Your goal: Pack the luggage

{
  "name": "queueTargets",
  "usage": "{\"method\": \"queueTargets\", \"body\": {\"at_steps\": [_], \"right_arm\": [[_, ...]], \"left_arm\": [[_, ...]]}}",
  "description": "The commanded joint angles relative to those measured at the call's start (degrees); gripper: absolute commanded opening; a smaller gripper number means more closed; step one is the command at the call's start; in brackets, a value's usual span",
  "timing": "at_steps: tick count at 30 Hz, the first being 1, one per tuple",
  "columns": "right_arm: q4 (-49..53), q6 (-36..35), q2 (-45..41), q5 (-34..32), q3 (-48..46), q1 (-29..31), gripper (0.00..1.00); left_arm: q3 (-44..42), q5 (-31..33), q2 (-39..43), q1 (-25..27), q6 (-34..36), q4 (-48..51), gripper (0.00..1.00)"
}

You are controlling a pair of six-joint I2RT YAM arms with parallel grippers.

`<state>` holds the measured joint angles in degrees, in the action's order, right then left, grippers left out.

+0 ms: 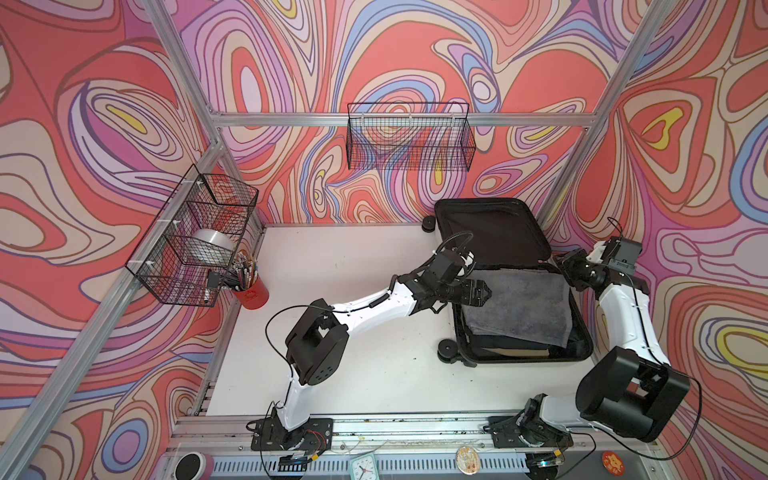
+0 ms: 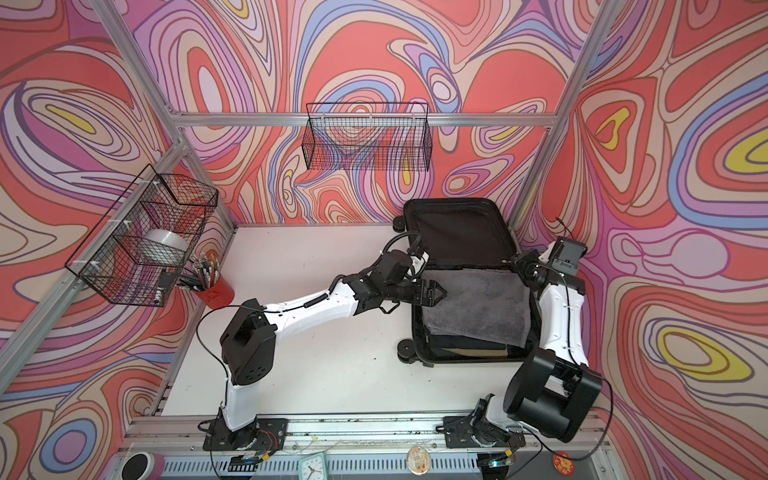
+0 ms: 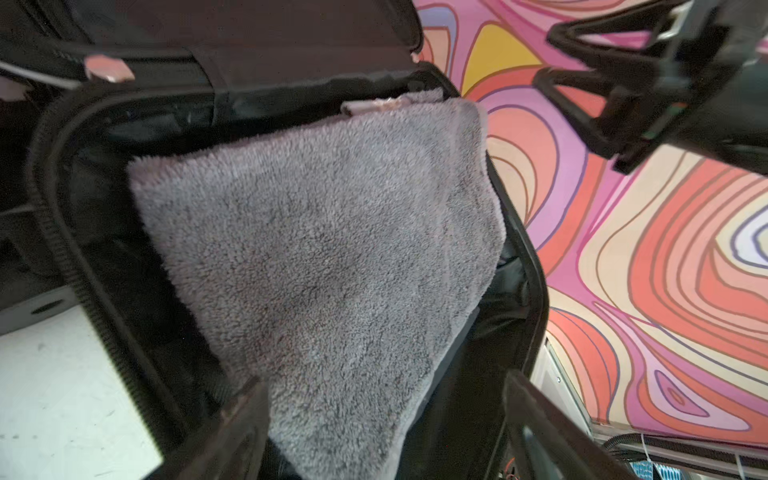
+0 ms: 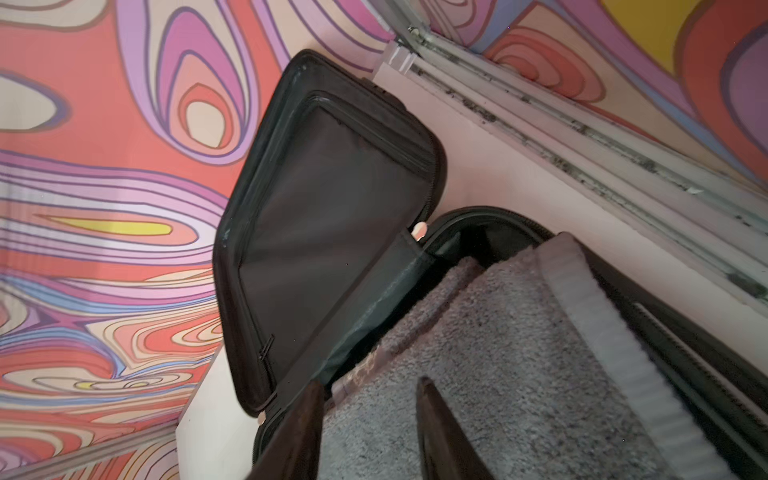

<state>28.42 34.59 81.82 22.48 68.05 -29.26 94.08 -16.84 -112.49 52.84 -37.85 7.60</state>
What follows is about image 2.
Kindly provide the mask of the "grey towel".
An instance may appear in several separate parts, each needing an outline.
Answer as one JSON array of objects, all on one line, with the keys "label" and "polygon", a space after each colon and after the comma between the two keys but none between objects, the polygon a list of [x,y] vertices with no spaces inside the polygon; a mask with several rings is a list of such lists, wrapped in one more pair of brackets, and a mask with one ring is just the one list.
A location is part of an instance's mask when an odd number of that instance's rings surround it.
[{"label": "grey towel", "polygon": [[433,334],[459,335],[514,347],[526,344],[531,328],[529,288],[509,270],[428,270],[447,295],[422,310]]}]

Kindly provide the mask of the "khaki shorts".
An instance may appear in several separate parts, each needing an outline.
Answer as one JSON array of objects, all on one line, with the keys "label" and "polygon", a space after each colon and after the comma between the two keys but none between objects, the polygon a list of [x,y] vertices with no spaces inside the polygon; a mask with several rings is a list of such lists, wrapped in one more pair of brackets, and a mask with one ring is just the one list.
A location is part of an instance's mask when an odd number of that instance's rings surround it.
[{"label": "khaki shorts", "polygon": [[483,361],[492,359],[506,359],[509,353],[504,349],[461,349],[449,348],[447,352],[462,358],[482,359]]}]

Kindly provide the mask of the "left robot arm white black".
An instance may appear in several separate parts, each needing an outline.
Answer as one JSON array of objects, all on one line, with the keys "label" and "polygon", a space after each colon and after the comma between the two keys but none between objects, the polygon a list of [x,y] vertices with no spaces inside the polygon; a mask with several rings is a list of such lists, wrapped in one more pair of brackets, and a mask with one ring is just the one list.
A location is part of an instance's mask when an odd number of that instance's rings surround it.
[{"label": "left robot arm white black", "polygon": [[226,393],[209,435],[214,449],[244,450],[259,435],[259,382],[273,368],[277,346],[331,321],[383,308],[385,302],[434,307],[447,297],[435,280],[388,282],[373,274],[339,275],[321,292],[299,299],[262,305],[248,300],[238,307],[220,337]]}]

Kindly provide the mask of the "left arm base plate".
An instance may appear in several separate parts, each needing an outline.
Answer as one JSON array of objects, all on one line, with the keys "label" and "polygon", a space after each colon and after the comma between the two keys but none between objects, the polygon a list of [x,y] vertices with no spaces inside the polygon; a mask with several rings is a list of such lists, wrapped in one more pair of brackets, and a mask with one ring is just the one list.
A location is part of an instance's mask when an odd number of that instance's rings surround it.
[{"label": "left arm base plate", "polygon": [[203,420],[197,425],[205,434],[203,449],[212,452],[274,453],[283,449],[287,427],[287,418],[256,418],[236,431],[230,430],[222,417]]}]

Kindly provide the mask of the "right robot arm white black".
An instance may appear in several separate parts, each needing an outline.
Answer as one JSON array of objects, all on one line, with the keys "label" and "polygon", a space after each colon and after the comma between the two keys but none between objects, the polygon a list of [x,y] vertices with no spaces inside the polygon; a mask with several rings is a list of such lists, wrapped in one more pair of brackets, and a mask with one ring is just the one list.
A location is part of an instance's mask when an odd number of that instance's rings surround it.
[{"label": "right robot arm white black", "polygon": [[578,277],[587,247],[563,237],[544,253],[530,250],[514,260],[541,317],[539,344],[510,381],[504,397],[481,399],[470,417],[473,440],[499,446],[526,424],[548,438],[571,441],[603,388],[584,351],[581,309],[585,283]]}]

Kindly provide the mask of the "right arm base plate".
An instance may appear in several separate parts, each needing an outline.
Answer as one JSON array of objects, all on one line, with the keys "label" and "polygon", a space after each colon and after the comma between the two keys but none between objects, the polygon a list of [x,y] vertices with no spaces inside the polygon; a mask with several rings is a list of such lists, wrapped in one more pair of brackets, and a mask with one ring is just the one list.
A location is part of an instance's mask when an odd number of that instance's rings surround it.
[{"label": "right arm base plate", "polygon": [[444,416],[435,431],[443,436],[449,449],[504,448],[516,451],[526,446],[522,432],[499,427],[487,419],[476,419],[471,414]]}]

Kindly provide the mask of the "black t-shirt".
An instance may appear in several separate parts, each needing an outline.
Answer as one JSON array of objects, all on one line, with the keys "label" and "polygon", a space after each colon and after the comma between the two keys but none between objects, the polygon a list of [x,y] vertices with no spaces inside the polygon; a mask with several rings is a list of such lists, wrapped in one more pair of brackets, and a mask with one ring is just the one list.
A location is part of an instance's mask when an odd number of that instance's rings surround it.
[{"label": "black t-shirt", "polygon": [[471,351],[502,351],[506,352],[508,346],[498,342],[479,340],[459,335],[432,335],[428,336],[432,348],[445,350],[471,350]]}]

